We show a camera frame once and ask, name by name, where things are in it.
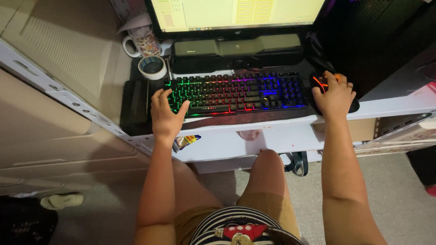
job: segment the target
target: gaming mouse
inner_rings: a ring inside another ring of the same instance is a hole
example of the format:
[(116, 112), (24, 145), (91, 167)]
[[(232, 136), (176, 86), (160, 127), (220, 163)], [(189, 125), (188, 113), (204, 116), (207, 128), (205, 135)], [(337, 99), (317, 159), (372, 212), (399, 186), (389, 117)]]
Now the gaming mouse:
[[(311, 87), (313, 88), (316, 86), (320, 88), (321, 93), (326, 93), (328, 91), (327, 77), (324, 74), (315, 73), (315, 72), (312, 73), (312, 75), (310, 76), (310, 82), (311, 82)], [(357, 98), (354, 98), (348, 113), (356, 112), (359, 110), (359, 108), (360, 108), (360, 103), (357, 100)]]

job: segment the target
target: mug handle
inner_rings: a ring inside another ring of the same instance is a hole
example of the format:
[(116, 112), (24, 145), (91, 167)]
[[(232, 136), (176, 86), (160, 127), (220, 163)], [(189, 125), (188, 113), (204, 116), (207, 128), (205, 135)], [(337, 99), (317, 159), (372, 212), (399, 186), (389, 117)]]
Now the mug handle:
[(126, 48), (126, 42), (127, 42), (128, 40), (132, 40), (132, 37), (131, 37), (131, 36), (127, 36), (127, 37), (125, 37), (125, 38), (123, 39), (123, 48), (124, 48), (124, 51), (126, 52), (126, 54), (127, 54), (128, 56), (132, 57), (132, 58), (136, 58), (136, 57), (141, 56), (141, 53), (140, 53), (140, 52), (136, 52), (135, 54), (131, 54), (131, 53), (129, 53), (129, 52), (127, 51), (127, 48)]

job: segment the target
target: rgb keyboard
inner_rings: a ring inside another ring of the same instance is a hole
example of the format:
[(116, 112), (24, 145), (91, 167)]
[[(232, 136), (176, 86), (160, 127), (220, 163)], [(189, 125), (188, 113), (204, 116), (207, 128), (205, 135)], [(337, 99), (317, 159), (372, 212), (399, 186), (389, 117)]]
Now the rgb keyboard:
[(191, 101), (187, 118), (304, 109), (308, 102), (303, 87), (298, 72), (165, 79), (165, 90), (173, 90), (168, 97), (172, 111)]

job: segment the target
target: monitor screen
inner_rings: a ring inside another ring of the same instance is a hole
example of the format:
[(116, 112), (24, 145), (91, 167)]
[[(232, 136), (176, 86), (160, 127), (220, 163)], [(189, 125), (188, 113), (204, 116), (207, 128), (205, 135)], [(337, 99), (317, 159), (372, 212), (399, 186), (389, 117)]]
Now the monitor screen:
[(151, 0), (162, 32), (310, 25), (324, 0)]

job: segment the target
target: striped shirt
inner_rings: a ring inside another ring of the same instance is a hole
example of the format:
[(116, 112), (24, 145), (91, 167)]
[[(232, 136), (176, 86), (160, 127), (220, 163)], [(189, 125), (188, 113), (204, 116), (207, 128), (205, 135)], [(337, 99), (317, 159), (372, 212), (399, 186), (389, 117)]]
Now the striped shirt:
[(195, 229), (189, 244), (274, 245), (271, 231), (288, 236), (294, 244), (303, 245), (268, 215), (242, 206), (222, 208), (207, 216)]

